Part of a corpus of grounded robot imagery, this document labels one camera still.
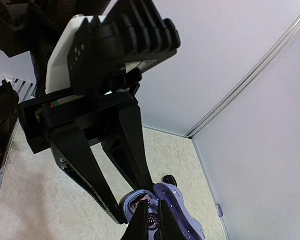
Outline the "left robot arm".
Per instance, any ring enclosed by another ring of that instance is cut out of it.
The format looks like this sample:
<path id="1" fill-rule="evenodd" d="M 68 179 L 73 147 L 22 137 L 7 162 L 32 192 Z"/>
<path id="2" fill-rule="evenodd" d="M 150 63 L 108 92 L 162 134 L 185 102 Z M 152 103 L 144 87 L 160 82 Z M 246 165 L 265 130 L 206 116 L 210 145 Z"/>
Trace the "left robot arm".
<path id="1" fill-rule="evenodd" d="M 101 144 L 109 159 L 136 193 L 150 194 L 153 182 L 148 169 L 141 111 L 135 94 L 140 87 L 139 69 L 128 73 L 122 65 L 111 67 L 89 54 L 90 37 L 101 29 L 97 19 L 109 5 L 107 0 L 0 0 L 0 50 L 8 57 L 30 52 L 37 79 L 37 98 L 19 106 L 20 124 L 33 153 L 51 149 L 59 168 L 89 193 L 118 224 L 133 219 L 147 221 L 149 202 L 141 199 L 129 210 L 118 204 L 93 153 L 91 146 Z M 72 97 L 74 88 L 44 93 L 48 81 L 48 62 L 66 24 L 75 15 L 92 15 L 83 20 L 75 37 L 76 52 L 88 59 L 68 63 L 78 74 L 80 86 L 88 78 L 99 87 L 90 87 L 83 97 L 52 106 L 63 97 Z"/>

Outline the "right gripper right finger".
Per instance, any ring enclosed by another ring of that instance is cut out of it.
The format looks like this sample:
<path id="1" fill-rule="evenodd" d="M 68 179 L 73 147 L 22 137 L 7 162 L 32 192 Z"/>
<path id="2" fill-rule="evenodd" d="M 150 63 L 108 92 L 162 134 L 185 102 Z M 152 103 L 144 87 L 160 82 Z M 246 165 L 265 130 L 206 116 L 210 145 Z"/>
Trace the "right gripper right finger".
<path id="1" fill-rule="evenodd" d="M 158 228 L 161 240 L 186 240 L 170 206 L 165 200 L 158 202 Z"/>

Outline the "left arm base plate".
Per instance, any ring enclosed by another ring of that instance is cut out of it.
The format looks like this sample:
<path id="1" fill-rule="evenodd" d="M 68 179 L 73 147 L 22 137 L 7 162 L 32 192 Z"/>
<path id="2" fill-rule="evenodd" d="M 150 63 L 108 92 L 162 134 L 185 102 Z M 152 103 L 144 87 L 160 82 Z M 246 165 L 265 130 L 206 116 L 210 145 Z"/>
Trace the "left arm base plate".
<path id="1" fill-rule="evenodd" d="M 0 124 L 0 169 L 3 166 L 4 158 L 8 155 L 8 148 L 13 138 L 14 130 L 18 124 L 16 115 L 6 119 Z"/>

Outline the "purple earbud charging case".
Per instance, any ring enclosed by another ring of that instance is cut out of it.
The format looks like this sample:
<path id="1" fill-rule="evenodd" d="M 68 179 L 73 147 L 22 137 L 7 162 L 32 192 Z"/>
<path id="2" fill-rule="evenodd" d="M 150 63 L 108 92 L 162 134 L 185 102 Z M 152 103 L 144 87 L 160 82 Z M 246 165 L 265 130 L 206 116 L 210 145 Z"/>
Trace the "purple earbud charging case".
<path id="1" fill-rule="evenodd" d="M 199 221 L 191 216 L 177 186 L 157 183 L 154 192 L 135 190 L 121 200 L 127 221 L 123 240 L 204 240 Z"/>

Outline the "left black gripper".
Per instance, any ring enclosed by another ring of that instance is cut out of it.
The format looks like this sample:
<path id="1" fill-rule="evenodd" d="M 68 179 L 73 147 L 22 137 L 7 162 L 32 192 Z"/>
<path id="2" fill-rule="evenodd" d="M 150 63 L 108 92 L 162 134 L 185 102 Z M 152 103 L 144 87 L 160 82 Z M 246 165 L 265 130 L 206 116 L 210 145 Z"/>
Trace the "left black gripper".
<path id="1" fill-rule="evenodd" d="M 115 223 L 125 224 L 126 219 L 83 130 L 97 125 L 102 121 L 98 118 L 105 118 L 110 112 L 102 141 L 104 152 L 134 190 L 152 192 L 154 183 L 146 160 L 138 102 L 125 91 L 53 105 L 73 96 L 72 90 L 65 89 L 20 103 L 18 115 L 26 140 L 34 154 L 51 148 L 58 167 Z"/>

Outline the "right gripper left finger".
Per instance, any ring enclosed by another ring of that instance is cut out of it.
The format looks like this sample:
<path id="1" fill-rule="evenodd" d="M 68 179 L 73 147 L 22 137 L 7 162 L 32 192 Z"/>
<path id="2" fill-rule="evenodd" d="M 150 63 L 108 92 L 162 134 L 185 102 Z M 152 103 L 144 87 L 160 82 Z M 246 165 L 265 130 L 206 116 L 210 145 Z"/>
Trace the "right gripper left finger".
<path id="1" fill-rule="evenodd" d="M 148 203 L 140 201 L 121 240 L 148 240 Z"/>

